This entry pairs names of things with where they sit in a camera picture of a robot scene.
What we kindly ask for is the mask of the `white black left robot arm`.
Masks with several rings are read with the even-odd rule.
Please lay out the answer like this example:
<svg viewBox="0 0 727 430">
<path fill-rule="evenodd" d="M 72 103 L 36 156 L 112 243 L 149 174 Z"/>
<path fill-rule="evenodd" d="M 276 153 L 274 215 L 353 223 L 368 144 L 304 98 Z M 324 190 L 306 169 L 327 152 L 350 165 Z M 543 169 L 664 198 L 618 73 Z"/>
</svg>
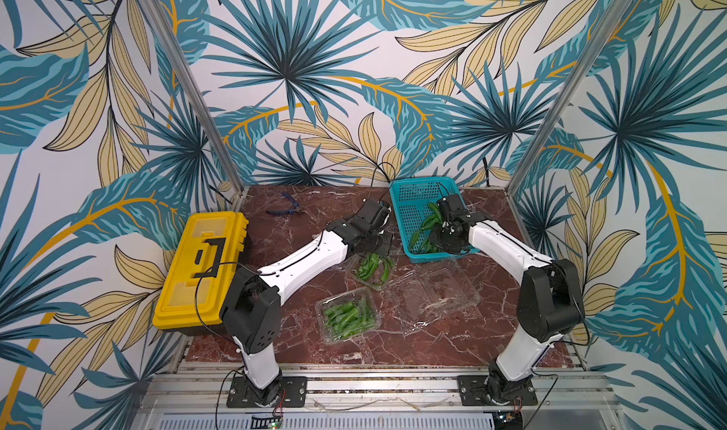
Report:
<svg viewBox="0 0 727 430">
<path fill-rule="evenodd" d="M 279 387 L 273 347 L 283 304 L 327 269 L 356 254 L 388 252 L 391 205 L 367 199 L 354 214 L 328 223 L 314 240 L 259 270 L 239 266 L 220 310 L 223 329 L 242 354 L 244 373 L 259 391 Z"/>
</svg>

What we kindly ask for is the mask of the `clear clamshell pepper container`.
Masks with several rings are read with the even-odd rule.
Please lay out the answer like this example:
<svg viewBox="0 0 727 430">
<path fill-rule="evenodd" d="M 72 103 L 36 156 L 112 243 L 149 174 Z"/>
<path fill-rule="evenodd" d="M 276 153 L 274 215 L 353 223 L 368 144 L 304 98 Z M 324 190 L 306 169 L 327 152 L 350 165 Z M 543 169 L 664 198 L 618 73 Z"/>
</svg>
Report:
<svg viewBox="0 0 727 430">
<path fill-rule="evenodd" d="M 382 291 L 393 278 L 395 266 L 393 258 L 369 252 L 356 256 L 349 274 L 356 282 Z"/>
<path fill-rule="evenodd" d="M 315 310 L 321 337 L 328 345 L 359 337 L 381 325 L 373 294 L 365 287 L 322 299 Z"/>
</svg>

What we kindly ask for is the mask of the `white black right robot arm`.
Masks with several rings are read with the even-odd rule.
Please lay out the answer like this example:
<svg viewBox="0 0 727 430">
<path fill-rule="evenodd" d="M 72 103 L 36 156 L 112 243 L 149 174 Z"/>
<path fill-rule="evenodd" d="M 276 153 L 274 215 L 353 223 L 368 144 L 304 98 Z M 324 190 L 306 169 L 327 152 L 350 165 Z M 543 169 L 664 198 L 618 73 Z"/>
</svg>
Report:
<svg viewBox="0 0 727 430">
<path fill-rule="evenodd" d="M 437 208 L 441 221 L 430 233 L 432 244 L 452 255 L 477 249 L 520 286 L 518 328 L 488 368 L 498 386 L 520 386 L 551 346 L 583 321 L 579 271 L 568 260 L 537 252 L 483 212 L 469 212 L 460 195 L 442 197 Z"/>
</svg>

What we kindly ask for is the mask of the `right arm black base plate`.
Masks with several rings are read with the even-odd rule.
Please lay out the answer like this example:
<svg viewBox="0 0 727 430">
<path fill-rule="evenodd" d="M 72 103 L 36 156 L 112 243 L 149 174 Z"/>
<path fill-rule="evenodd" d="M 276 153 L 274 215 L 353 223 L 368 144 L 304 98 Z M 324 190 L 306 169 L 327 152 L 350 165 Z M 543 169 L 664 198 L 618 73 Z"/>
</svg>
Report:
<svg viewBox="0 0 727 430">
<path fill-rule="evenodd" d="M 507 381 L 498 375 L 460 375 L 456 377 L 457 389 L 464 407 L 491 405 L 537 405 L 539 403 L 530 377 L 517 382 Z"/>
</svg>

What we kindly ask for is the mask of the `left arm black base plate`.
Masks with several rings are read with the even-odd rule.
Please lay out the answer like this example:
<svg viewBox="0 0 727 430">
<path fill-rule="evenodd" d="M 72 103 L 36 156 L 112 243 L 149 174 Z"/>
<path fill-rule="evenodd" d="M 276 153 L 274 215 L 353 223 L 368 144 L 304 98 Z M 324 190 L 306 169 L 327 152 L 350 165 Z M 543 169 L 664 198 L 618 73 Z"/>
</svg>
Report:
<svg viewBox="0 0 727 430">
<path fill-rule="evenodd" d="M 302 408 L 307 397 L 308 379 L 304 376 L 280 376 L 266 388 L 256 388 L 246 376 L 235 378 L 226 399 L 228 408 L 269 408 L 282 405 Z"/>
</svg>

